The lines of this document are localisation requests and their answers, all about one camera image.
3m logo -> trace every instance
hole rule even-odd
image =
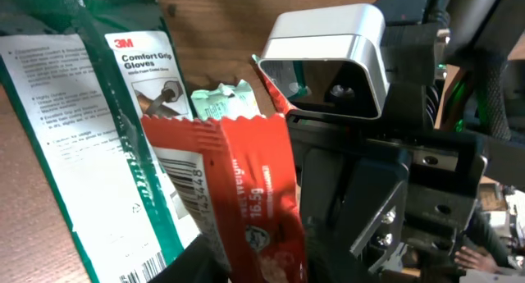
[[[133,47],[133,42],[131,42],[131,39],[116,39],[115,40],[115,47],[116,48]]]

hand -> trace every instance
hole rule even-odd
[[[492,274],[496,274],[500,270],[490,254],[483,256],[464,246],[460,251],[456,252],[456,259],[454,261],[461,266],[460,268],[465,269],[474,269]]]

wooden table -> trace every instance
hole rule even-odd
[[[250,56],[282,12],[375,0],[158,0],[189,90],[247,80],[262,113],[274,112]],[[175,5],[174,16],[168,7]],[[0,87],[0,282],[89,278],[30,142]]]

green glove package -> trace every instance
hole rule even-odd
[[[194,117],[157,0],[0,0],[0,15],[0,82],[91,280],[151,280],[199,233],[140,124]]]

wooden surface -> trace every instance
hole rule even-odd
[[[158,0],[190,90],[247,80],[274,112],[250,56],[285,11],[375,0]],[[169,16],[170,5],[175,15]],[[29,140],[0,87],[0,282],[89,281]]]

